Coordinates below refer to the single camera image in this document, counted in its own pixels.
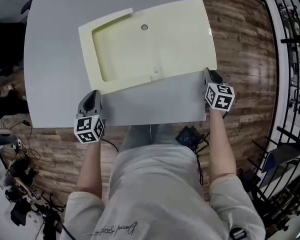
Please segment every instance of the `gray circle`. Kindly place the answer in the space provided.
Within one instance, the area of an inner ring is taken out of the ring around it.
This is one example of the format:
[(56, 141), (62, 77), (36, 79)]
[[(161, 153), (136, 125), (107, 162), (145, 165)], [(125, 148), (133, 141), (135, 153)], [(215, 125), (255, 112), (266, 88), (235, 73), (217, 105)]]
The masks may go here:
[(141, 26), (141, 30), (147, 30), (147, 29), (148, 29), (148, 26), (147, 26), (147, 25), (143, 24), (143, 25)]

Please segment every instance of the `jeans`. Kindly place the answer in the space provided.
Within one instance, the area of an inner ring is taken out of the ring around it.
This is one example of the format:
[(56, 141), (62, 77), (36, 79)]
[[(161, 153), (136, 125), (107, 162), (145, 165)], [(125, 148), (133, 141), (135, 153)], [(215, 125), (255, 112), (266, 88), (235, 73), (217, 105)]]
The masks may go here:
[(146, 124), (130, 126), (119, 152), (151, 144), (181, 145), (173, 136), (170, 124)]

